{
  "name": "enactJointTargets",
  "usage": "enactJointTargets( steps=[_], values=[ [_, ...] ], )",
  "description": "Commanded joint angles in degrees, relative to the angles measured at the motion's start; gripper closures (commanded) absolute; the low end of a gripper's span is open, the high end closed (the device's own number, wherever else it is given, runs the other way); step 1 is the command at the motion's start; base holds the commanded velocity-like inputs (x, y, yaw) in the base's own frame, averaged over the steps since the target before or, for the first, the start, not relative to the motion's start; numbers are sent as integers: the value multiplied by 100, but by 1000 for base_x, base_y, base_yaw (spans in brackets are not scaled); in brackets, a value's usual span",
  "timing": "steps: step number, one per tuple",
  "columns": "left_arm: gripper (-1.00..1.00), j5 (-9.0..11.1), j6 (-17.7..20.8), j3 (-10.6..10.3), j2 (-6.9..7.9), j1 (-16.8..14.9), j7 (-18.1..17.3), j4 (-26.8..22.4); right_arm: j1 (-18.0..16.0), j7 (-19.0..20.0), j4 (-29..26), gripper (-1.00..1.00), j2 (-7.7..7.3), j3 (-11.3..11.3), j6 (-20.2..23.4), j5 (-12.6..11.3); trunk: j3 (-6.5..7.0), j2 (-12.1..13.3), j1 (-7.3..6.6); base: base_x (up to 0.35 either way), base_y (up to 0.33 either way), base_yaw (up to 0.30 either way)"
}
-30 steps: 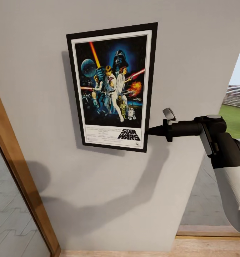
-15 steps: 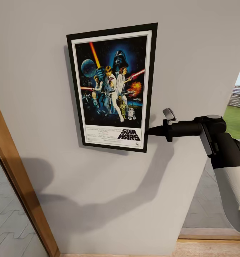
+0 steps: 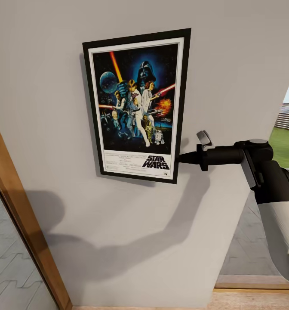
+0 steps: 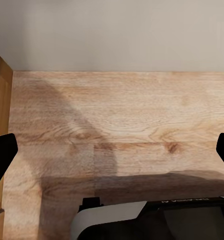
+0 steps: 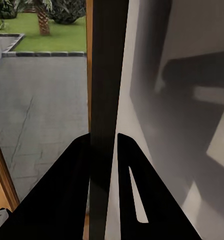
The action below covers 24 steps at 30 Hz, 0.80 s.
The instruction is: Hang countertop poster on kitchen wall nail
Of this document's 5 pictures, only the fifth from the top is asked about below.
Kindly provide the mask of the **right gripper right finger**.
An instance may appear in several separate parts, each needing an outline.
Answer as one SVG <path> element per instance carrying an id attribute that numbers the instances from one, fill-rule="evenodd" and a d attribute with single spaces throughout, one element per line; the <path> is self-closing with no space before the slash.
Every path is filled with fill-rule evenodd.
<path id="1" fill-rule="evenodd" d="M 137 142 L 117 135 L 121 240 L 202 240 Z M 131 168 L 148 223 L 137 220 Z"/>

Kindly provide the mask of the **poster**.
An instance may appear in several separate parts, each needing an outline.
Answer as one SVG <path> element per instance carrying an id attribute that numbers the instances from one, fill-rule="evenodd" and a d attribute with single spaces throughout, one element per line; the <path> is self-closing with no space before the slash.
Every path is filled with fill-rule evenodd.
<path id="1" fill-rule="evenodd" d="M 129 0 L 93 0 L 89 240 L 105 240 Z"/>

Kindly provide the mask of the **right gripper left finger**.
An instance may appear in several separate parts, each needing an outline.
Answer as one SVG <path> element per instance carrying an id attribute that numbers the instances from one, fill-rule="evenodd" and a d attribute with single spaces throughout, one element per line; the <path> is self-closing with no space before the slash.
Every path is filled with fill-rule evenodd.
<path id="1" fill-rule="evenodd" d="M 91 133 L 76 138 L 0 227 L 0 240 L 83 240 Z"/>

